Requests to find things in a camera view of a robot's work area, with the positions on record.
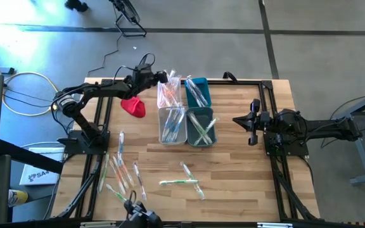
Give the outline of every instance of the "wood grain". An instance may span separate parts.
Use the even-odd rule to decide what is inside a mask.
[[[101,82],[101,78],[87,78],[86,82]],[[273,80],[278,110],[294,109],[290,84],[287,80]],[[163,221],[277,221],[278,210],[272,182],[271,165],[265,155],[262,137],[256,146],[248,146],[248,133],[232,121],[233,117],[246,115],[250,103],[259,98],[259,90],[251,85],[210,85],[218,142],[211,148],[193,148],[188,144],[164,146],[158,142],[157,89],[142,92],[139,97],[145,103],[146,116],[134,118],[114,99],[109,130],[109,152],[115,154],[118,134],[125,132],[124,160],[132,172],[132,162],[137,160],[141,169],[148,200],[144,205],[155,211]],[[182,100],[186,103],[185,89]],[[83,115],[93,121],[97,99],[92,99],[83,109]],[[105,106],[101,114],[103,121]],[[75,196],[80,187],[86,157],[74,156],[66,162],[52,215],[59,214]],[[200,180],[206,199],[199,200],[191,185],[159,186],[163,180],[185,179],[179,165],[184,161],[193,175]],[[289,157],[291,181],[294,191],[315,215],[319,216],[309,169],[299,158]],[[108,169],[106,182],[118,189],[114,173]],[[134,188],[141,200],[140,189]],[[288,198],[284,194],[287,213]],[[86,211],[88,200],[84,203]],[[123,220],[122,203],[104,189],[97,196],[94,220]]]

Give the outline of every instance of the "white cable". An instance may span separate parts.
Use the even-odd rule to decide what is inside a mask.
[[[25,74],[33,74],[33,75],[37,75],[37,76],[40,76],[44,79],[46,79],[50,85],[53,87],[54,91],[55,92],[58,92],[56,86],[52,83],[52,81],[47,78],[46,76],[44,76],[43,74],[40,74],[40,73],[36,73],[36,72],[21,72],[21,73],[16,73],[10,77],[8,77],[7,79],[4,80],[4,83],[8,85],[8,83],[15,77],[19,76],[19,75],[25,75]],[[5,90],[3,91],[3,104],[5,105],[5,107],[7,107],[7,109],[11,110],[13,113],[16,113],[18,115],[23,115],[23,116],[26,116],[26,117],[36,117],[36,116],[39,116],[39,115],[43,115],[43,114],[46,114],[47,112],[51,111],[50,108],[48,108],[46,111],[44,112],[41,112],[41,113],[36,113],[36,114],[27,114],[27,113],[21,113],[19,111],[15,111],[14,109],[12,109],[11,107],[9,107],[6,102],[5,102]]]
[[[54,85],[54,84],[50,81],[50,79],[49,79],[49,78],[47,78],[47,77],[46,77],[46,76],[44,76],[43,74],[36,73],[36,72],[21,72],[21,73],[16,73],[16,74],[14,74],[14,75],[12,75],[12,76],[8,77],[7,79],[5,79],[5,80],[4,80],[4,82],[5,82],[5,84],[7,84],[7,85],[8,85],[8,83],[9,83],[9,82],[10,82],[10,81],[14,78],[14,77],[17,77],[17,76],[19,76],[19,75],[25,75],[25,74],[33,74],[33,75],[37,75],[37,76],[40,76],[40,77],[42,77],[42,78],[46,79],[46,80],[50,83],[50,85],[53,87],[54,91],[58,92],[58,90],[57,90],[56,86],[55,86],[55,85]],[[23,115],[23,116],[26,116],[26,117],[36,117],[36,116],[39,116],[39,115],[46,114],[47,112],[49,112],[49,111],[50,111],[50,107],[49,107],[46,111],[41,112],[41,113],[36,113],[36,114],[26,114],[26,113],[20,113],[20,112],[18,112],[18,111],[13,110],[11,107],[9,107],[9,106],[6,104],[6,102],[5,102],[5,96],[3,96],[3,103],[4,103],[4,105],[7,107],[7,109],[11,110],[12,112],[14,112],[14,113],[16,113],[16,114],[18,114],[18,115]]]
[[[25,148],[27,146],[34,146],[34,145],[40,145],[40,144],[53,144],[53,143],[60,143],[60,142],[34,142],[34,143],[30,143],[30,144],[21,146],[21,148]]]

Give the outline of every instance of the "plastic packaging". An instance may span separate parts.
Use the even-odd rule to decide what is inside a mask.
[[[118,193],[117,191],[113,190],[113,188],[112,188],[112,186],[111,186],[111,185],[106,184],[106,188],[107,188],[109,191],[113,192],[113,193],[114,193],[114,194],[118,197],[118,199],[119,199],[121,202],[125,203],[126,198],[124,198],[124,197],[123,197],[120,193]]]
[[[167,184],[197,184],[198,180],[162,180],[158,184],[167,185]]]
[[[118,174],[118,172],[117,172],[117,170],[116,170],[116,168],[115,168],[115,166],[114,166],[113,162],[112,162],[112,161],[109,161],[109,164],[111,165],[112,170],[113,170],[113,172],[115,173],[115,176],[117,177],[117,181],[118,181],[118,185],[119,185],[120,192],[121,192],[122,194],[126,194],[126,191],[125,191],[124,185],[122,184],[122,181],[120,180],[120,176],[119,176],[119,174]]]
[[[117,161],[117,158],[115,156],[112,156],[112,159],[113,159],[113,162],[114,162],[114,164],[115,164],[115,166],[117,168],[117,171],[119,173],[120,179],[122,180],[122,183],[124,183],[125,189],[128,189],[129,188],[129,185],[126,182],[124,176],[122,175],[122,171],[121,171],[121,169],[119,167],[119,162]]]
[[[201,106],[206,107],[211,106],[212,102],[210,100],[208,80],[206,78],[192,79],[191,76],[188,76],[184,85],[187,94],[188,108],[200,107],[200,104]]]
[[[106,168],[108,167],[108,161],[109,161],[109,153],[107,153],[105,155],[105,166],[104,166],[104,169],[102,171],[101,178],[99,180],[99,185],[98,185],[98,192],[99,193],[102,192],[102,187],[104,186],[105,175],[106,175]]]
[[[120,133],[119,133],[119,144],[118,144],[118,162],[119,162],[119,167],[121,169],[122,174],[125,175],[128,178],[129,183],[131,183],[131,186],[133,187],[134,186],[133,178],[129,174],[129,172],[127,171],[125,162],[122,159],[122,154],[124,152],[124,141],[125,141],[125,133],[124,133],[124,131],[120,131]]]
[[[198,86],[196,86],[195,83],[192,81],[191,76],[187,77],[185,85],[186,85],[188,91],[194,97],[194,99],[199,107],[208,106],[208,101],[202,95],[200,88],[198,88]]]
[[[158,108],[181,106],[181,75],[176,75],[175,70],[171,70],[167,75],[167,83],[157,84],[157,106]]]
[[[205,130],[202,128],[199,121],[196,119],[194,113],[188,113],[189,120],[191,123],[193,123],[196,131],[200,134],[200,138],[203,138],[203,141],[205,144],[209,145],[212,143],[211,138],[209,138],[208,134],[205,132]]]
[[[188,116],[187,118],[188,144],[190,144],[191,146],[201,147],[201,146],[211,146],[217,142],[215,126],[210,126],[206,134],[207,136],[205,137],[209,137],[211,143],[209,143],[209,139],[206,139],[207,142],[205,142],[204,140],[200,140],[197,144],[195,144],[198,138],[204,135],[204,132],[206,132],[206,130],[202,131],[200,129],[200,132],[198,132],[196,129],[196,125],[192,122],[192,119],[190,118],[190,116],[192,117],[194,115],[195,116],[195,118],[193,118],[194,122],[199,123],[201,128],[203,129],[206,126],[210,125],[213,119],[213,114],[214,111],[209,107],[189,108],[187,110],[186,115]]]
[[[186,166],[186,164],[184,162],[181,162],[180,165],[182,166],[185,174],[189,177],[190,180],[196,180],[194,178],[194,175],[191,173],[191,171],[189,171],[188,167]],[[194,188],[195,188],[196,192],[200,195],[201,200],[204,200],[205,194],[201,190],[200,185],[198,183],[196,183],[196,184],[194,184]]]
[[[144,200],[147,200],[146,191],[144,190],[143,180],[142,180],[142,177],[140,176],[139,166],[138,166],[137,161],[133,162],[133,169],[134,169],[134,173],[136,174],[136,176],[138,177],[138,180],[139,180],[140,188],[141,188],[141,191],[142,191],[142,198]]]
[[[205,129],[204,134],[201,134],[201,136],[194,142],[194,146],[197,146],[201,140],[203,140],[205,142],[205,136],[207,136],[208,131],[215,125],[216,121],[218,121],[218,120],[219,120],[219,118],[215,118],[210,122],[208,127]]]
[[[185,143],[187,141],[186,125],[187,120],[183,107],[160,108],[158,110],[158,141],[162,144]]]

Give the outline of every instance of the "plastic container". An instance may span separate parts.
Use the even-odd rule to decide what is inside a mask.
[[[165,96],[163,93],[163,89],[167,89],[172,95],[172,99],[170,96]],[[181,83],[179,77],[169,78],[169,82],[166,84],[157,83],[157,107],[165,108],[172,105],[177,105],[176,103],[181,104]]]
[[[170,109],[173,107],[165,107],[158,109],[158,141],[161,144],[184,144],[187,141],[187,118],[183,118],[180,128],[178,130],[177,139],[175,142],[163,142],[162,134],[165,126],[165,122],[169,117]]]
[[[203,97],[208,101],[207,106],[210,107],[212,103],[210,101],[208,80],[206,78],[202,77],[202,78],[192,79],[192,81],[201,90]],[[184,81],[184,85],[185,85],[185,91],[186,91],[186,94],[187,94],[188,108],[199,107],[198,104],[195,101],[195,98],[193,97],[191,92],[188,90],[186,81]]]
[[[199,121],[202,128],[205,130],[211,123],[211,121],[214,119],[213,118],[214,111],[209,107],[189,108],[187,110],[186,118],[187,118],[188,144],[194,146],[195,141],[200,137],[200,133],[195,129],[195,126],[189,119],[188,117],[189,113],[194,113],[196,119]],[[201,140],[200,143],[196,145],[196,147],[211,146],[217,142],[215,126],[212,126],[212,128],[208,131],[207,134],[209,138],[211,138],[212,144],[206,144],[203,140]]]

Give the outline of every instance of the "teal plastic bin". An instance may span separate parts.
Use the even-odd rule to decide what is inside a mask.
[[[212,102],[210,100],[208,80],[206,78],[202,77],[202,78],[192,79],[192,81],[201,90],[203,97],[208,102],[207,106],[210,107]],[[196,103],[195,98],[193,97],[193,95],[191,94],[191,92],[187,88],[187,81],[184,81],[184,85],[185,85],[185,91],[186,91],[186,94],[187,94],[188,108],[198,107],[198,103]]]
[[[194,113],[196,119],[199,121],[202,128],[204,128],[205,130],[211,123],[211,121],[214,119],[213,118],[214,111],[209,107],[196,107],[196,108],[189,108],[187,110],[186,118],[187,118],[188,144],[194,146],[195,141],[200,137],[200,133],[195,129],[195,126],[191,122],[191,119],[189,119],[188,117],[189,113]],[[208,136],[209,138],[211,138],[212,144],[206,144],[203,140],[201,140],[196,146],[198,147],[211,146],[217,142],[215,126],[212,126],[212,128],[208,131]]]

